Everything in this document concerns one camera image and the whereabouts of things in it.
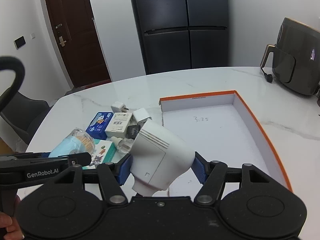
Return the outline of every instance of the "door lock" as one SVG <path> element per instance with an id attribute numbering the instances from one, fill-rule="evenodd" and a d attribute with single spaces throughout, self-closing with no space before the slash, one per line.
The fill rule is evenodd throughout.
<path id="1" fill-rule="evenodd" d="M 64 40 L 63 40 L 63 37 L 62 37 L 62 36 L 59 37 L 59 41 L 60 41 L 59 44 L 61 45 L 61 47 L 64 47 L 64 46 L 65 46 L 64 44 L 67 42 L 67 41 L 64 41 Z"/>

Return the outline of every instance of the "white wall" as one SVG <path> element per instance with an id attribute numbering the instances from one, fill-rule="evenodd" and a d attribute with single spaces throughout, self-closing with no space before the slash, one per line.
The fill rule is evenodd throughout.
<path id="1" fill-rule="evenodd" d="M 319 29 L 320 0 L 228 0 L 228 3 L 232 66 L 259 66 L 266 45 L 276 43 L 284 17 Z M 269 56 L 266 66 L 271 66 L 271 59 Z"/>
<path id="2" fill-rule="evenodd" d="M 145 75 L 131 0 L 90 0 L 112 81 Z"/>
<path id="3" fill-rule="evenodd" d="M 0 15 L 0 55 L 19 58 L 26 69 L 20 92 L 48 103 L 63 96 L 69 86 L 54 67 L 40 27 L 35 1 L 0 0 Z M 31 39 L 31 33 L 35 34 L 35 39 Z M 17 50 L 13 41 L 21 36 L 25 37 L 26 44 Z M 12 80 L 13 76 L 9 73 L 0 73 L 0 94 L 11 85 Z M 2 118 L 0 137 L 15 149 L 18 136 Z"/>
<path id="4" fill-rule="evenodd" d="M 144 74 L 130 0 L 90 0 L 113 80 Z M 284 17 L 320 29 L 320 0 L 228 0 L 231 66 L 259 66 Z M 271 66 L 272 54 L 266 66 Z"/>

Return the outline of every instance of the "white hair dryer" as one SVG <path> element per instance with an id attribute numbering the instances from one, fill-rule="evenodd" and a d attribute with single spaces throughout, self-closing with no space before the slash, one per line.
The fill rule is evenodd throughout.
<path id="1" fill-rule="evenodd" d="M 132 189 L 142 196 L 166 190 L 195 159 L 195 152 L 177 135 L 148 119 L 134 140 Z"/>

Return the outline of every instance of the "refrigerator door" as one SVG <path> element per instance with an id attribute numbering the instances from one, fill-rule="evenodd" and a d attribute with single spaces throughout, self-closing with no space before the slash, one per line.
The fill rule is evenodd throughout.
<path id="1" fill-rule="evenodd" d="M 186 0 L 136 0 L 142 32 L 188 26 Z"/>
<path id="2" fill-rule="evenodd" d="M 192 68 L 228 66 L 228 30 L 191 30 Z"/>
<path id="3" fill-rule="evenodd" d="M 150 74 L 190 69 L 188 31 L 145 34 Z"/>
<path id="4" fill-rule="evenodd" d="M 228 0 L 187 0 L 190 26 L 228 27 Z"/>

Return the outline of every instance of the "human hand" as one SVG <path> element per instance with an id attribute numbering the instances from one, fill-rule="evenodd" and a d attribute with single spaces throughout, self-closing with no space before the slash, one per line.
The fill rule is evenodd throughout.
<path id="1" fill-rule="evenodd" d="M 14 206 L 20 203 L 20 198 L 16 196 Z M 4 240 L 22 240 L 24 238 L 16 218 L 12 218 L 5 213 L 0 212 L 0 228 L 5 228 L 7 234 Z"/>

